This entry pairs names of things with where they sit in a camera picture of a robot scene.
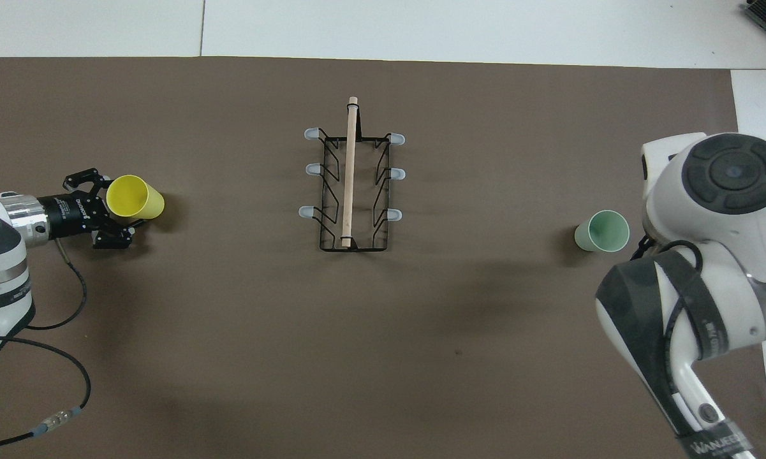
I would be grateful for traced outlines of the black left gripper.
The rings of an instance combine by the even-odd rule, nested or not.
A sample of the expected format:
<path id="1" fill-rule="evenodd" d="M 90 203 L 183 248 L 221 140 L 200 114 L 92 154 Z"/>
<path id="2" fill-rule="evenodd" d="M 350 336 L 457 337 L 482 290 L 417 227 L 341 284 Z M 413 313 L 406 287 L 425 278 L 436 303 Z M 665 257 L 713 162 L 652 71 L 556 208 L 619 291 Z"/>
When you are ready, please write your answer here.
<path id="1" fill-rule="evenodd" d="M 80 186 L 87 183 L 92 185 L 89 191 L 80 191 Z M 138 227 L 148 220 L 119 222 L 111 217 L 103 217 L 103 201 L 99 192 L 111 185 L 111 177 L 100 174 L 95 168 L 89 168 L 64 178 L 66 194 L 39 197 L 38 201 L 48 223 L 48 238 L 91 232 L 94 249 L 128 248 Z"/>

